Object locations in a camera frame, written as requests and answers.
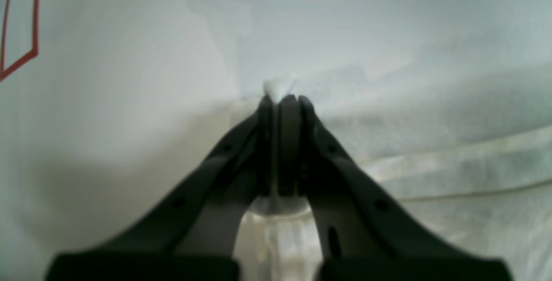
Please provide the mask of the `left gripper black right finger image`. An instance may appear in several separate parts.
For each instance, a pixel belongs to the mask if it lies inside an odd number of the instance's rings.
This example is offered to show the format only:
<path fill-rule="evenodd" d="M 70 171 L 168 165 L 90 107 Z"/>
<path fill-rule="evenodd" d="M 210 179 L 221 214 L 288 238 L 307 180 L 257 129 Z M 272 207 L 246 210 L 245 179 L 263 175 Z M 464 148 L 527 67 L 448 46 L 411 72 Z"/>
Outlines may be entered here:
<path fill-rule="evenodd" d="M 510 281 L 482 258 L 424 228 L 361 170 L 304 96 L 277 106 L 277 191 L 306 198 L 323 263 L 316 281 Z"/>

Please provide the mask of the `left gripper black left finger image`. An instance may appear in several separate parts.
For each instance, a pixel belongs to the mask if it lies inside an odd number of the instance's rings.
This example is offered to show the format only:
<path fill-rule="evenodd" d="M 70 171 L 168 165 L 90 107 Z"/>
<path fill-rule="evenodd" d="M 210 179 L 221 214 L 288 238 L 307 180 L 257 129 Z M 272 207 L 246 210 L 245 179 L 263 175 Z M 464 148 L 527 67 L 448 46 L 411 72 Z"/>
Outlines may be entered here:
<path fill-rule="evenodd" d="M 130 228 L 58 255 L 47 281 L 239 281 L 232 258 L 243 215 L 270 194 L 273 103 L 232 128 L 202 163 Z"/>

